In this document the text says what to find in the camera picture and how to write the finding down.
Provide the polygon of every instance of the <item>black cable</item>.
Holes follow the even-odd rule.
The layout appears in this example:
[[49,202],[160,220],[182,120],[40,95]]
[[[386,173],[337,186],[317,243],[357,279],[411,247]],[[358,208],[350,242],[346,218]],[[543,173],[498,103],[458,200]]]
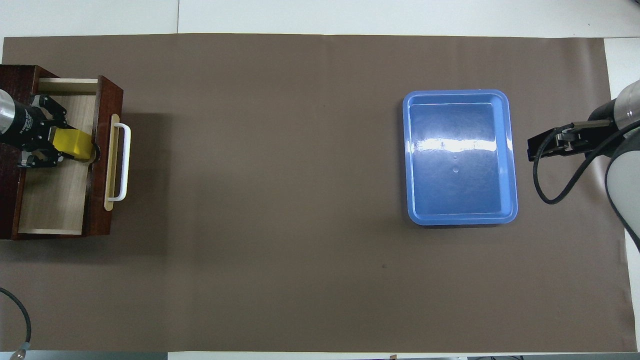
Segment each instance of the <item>black cable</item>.
[[12,294],[9,290],[5,288],[0,288],[0,293],[5,294],[6,296],[9,297],[9,299],[13,300],[13,302],[16,305],[18,305],[18,307],[20,308],[20,311],[22,311],[22,315],[24,316],[24,322],[27,323],[27,336],[24,342],[29,343],[31,341],[31,319],[29,319],[29,313],[27,313],[27,309],[24,307],[24,305],[22,305],[20,300],[18,300],[18,298],[15,297],[15,295]]
[[600,145],[596,146],[595,149],[593,149],[589,153],[589,155],[587,155],[587,157],[580,164],[580,166],[575,171],[575,173],[573,173],[573,176],[571,176],[571,179],[566,184],[564,189],[560,192],[560,194],[557,197],[554,197],[553,199],[549,199],[545,195],[545,193],[542,191],[542,189],[540,188],[540,182],[538,181],[538,163],[540,162],[540,158],[542,157],[542,152],[545,150],[545,148],[551,142],[551,140],[555,136],[557,136],[559,133],[561,133],[562,131],[564,131],[566,129],[571,129],[572,127],[573,127],[573,124],[568,124],[568,125],[559,127],[554,132],[550,133],[545,138],[545,141],[542,142],[540,148],[538,149],[538,151],[536,153],[536,157],[534,158],[534,161],[533,161],[533,185],[536,187],[536,191],[538,192],[538,195],[540,196],[542,201],[544,201],[544,202],[546,202],[547,204],[550,204],[550,205],[557,204],[558,202],[562,201],[562,199],[564,199],[567,196],[567,194],[569,194],[569,192],[571,191],[571,189],[573,188],[575,183],[578,181],[578,179],[580,179],[580,176],[582,176],[582,173],[584,173],[584,171],[587,169],[589,164],[591,164],[591,162],[596,157],[598,157],[599,155],[602,155],[603,150],[611,142],[613,142],[614,140],[617,140],[620,136],[628,133],[629,131],[632,131],[634,129],[639,128],[640,127],[640,121],[637,121],[637,122],[635,122],[635,123],[633,123],[633,124],[631,124],[629,126],[623,127],[622,129],[616,131],[611,136],[606,138],[602,143],[600,143]]

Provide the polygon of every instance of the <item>white handle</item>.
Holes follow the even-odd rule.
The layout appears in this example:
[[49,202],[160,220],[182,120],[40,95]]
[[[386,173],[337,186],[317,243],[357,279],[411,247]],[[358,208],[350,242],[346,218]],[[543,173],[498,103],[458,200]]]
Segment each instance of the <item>white handle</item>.
[[124,130],[124,141],[122,145],[122,171],[120,173],[120,194],[110,197],[109,201],[122,201],[127,196],[127,183],[129,182],[129,150],[131,149],[131,128],[121,122],[113,124]]

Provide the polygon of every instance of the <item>wooden drawer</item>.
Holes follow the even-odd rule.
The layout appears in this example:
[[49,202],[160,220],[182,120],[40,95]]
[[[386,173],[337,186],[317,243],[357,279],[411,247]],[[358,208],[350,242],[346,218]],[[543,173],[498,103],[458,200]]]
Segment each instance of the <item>wooden drawer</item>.
[[111,118],[122,112],[122,89],[104,76],[64,79],[31,65],[0,65],[0,88],[23,104],[31,94],[50,95],[67,109],[68,123],[90,133],[99,149],[93,163],[65,160],[54,168],[25,169],[17,167],[20,151],[0,144],[0,239],[109,234]]

